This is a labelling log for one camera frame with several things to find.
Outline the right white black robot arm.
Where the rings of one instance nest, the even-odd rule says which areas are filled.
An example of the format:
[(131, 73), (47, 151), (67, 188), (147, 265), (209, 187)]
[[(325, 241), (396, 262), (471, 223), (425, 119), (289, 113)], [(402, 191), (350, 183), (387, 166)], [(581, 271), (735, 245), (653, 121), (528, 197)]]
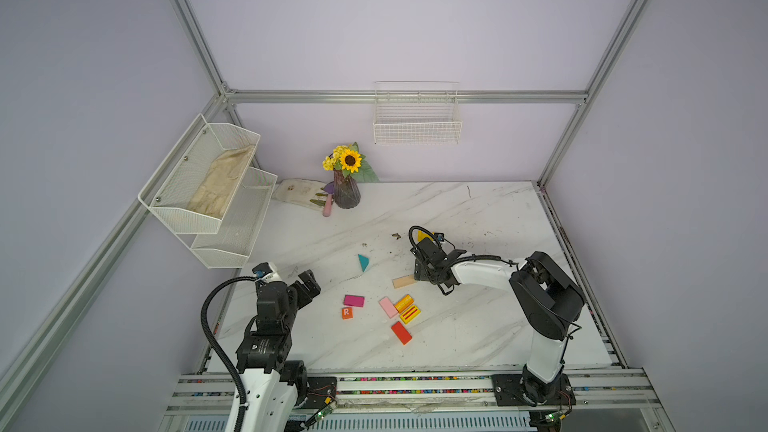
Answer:
[(428, 235), (411, 242), (414, 277), (445, 296), (459, 285), (478, 285), (514, 293), (534, 331), (530, 355), (519, 379), (518, 396), (529, 405), (545, 404), (564, 391), (565, 355), (586, 304), (581, 287), (545, 252), (520, 260), (463, 249), (445, 251)]

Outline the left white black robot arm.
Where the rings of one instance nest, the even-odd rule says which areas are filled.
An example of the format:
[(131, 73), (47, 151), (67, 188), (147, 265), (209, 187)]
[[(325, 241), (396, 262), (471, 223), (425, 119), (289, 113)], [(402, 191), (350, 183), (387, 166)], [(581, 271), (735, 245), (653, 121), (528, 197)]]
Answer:
[(255, 315), (246, 326), (233, 365), (235, 397), (228, 431), (294, 431), (291, 411), (308, 394), (303, 361), (290, 360), (292, 329), (298, 311), (321, 293), (314, 273), (306, 270), (290, 284), (262, 263), (249, 277), (254, 283)]

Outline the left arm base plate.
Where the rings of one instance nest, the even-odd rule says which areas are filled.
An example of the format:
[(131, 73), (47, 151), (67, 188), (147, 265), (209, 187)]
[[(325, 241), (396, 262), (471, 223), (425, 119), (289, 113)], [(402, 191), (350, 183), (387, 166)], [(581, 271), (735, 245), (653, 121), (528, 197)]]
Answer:
[(309, 376), (290, 382), (290, 385), (298, 392), (295, 409), (319, 410), (335, 400), (338, 379), (334, 376)]

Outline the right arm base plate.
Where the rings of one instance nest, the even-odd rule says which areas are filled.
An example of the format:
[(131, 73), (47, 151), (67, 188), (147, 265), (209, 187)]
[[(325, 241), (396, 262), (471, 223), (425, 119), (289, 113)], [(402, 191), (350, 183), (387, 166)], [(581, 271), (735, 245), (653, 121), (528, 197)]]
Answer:
[(494, 374), (491, 382), (498, 406), (572, 406), (576, 401), (569, 377), (563, 373), (551, 383), (527, 372)]

